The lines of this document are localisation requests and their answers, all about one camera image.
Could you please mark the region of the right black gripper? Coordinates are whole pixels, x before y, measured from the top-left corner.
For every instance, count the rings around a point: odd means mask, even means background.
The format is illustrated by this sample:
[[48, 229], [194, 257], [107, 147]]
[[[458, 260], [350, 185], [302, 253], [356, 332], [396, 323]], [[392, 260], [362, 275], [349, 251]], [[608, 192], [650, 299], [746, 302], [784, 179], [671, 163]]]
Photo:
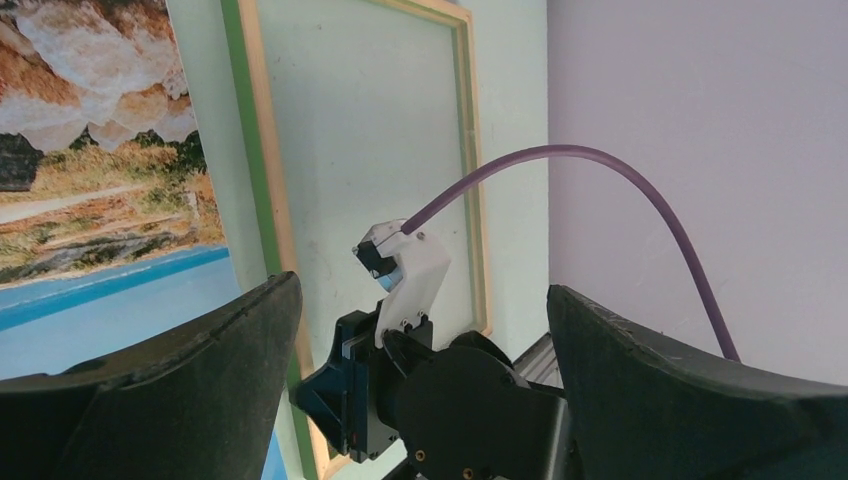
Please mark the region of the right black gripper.
[[357, 463], [376, 459], [399, 438], [394, 408], [403, 375], [375, 346], [376, 323], [376, 312], [340, 318], [341, 364], [323, 365], [293, 390], [292, 403], [337, 453]]

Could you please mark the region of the landscape photo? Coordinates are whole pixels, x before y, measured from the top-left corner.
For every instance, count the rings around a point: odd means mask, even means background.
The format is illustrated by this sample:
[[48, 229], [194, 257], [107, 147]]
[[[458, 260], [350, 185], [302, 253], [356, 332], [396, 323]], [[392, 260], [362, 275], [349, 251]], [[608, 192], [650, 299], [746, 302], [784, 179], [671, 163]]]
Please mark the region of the landscape photo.
[[163, 1], [1, 5], [1, 384], [247, 293]]

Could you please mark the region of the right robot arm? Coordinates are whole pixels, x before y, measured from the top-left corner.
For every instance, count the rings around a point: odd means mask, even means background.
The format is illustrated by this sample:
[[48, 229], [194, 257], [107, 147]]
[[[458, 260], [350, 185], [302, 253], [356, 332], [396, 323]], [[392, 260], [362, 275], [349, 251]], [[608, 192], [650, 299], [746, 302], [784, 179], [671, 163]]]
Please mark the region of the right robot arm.
[[375, 313], [335, 326], [326, 363], [292, 401], [352, 461], [400, 444], [392, 479], [580, 479], [564, 392], [526, 379], [477, 331], [432, 347], [433, 326], [379, 331]]

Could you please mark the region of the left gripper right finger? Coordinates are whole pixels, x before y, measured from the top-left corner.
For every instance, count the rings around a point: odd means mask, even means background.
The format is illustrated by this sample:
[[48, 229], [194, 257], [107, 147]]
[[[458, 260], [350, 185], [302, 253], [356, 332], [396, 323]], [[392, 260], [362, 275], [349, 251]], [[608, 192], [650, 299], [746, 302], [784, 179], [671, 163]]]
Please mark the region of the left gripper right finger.
[[847, 390], [727, 360], [553, 285], [549, 329], [590, 479], [843, 479]]

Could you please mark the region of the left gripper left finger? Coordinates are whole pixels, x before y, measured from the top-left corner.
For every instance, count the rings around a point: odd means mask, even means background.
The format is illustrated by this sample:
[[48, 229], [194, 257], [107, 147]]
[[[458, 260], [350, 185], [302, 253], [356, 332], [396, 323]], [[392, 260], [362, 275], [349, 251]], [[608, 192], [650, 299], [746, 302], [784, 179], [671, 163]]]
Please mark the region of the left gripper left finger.
[[55, 375], [1, 384], [5, 479], [258, 479], [302, 313], [286, 272]]

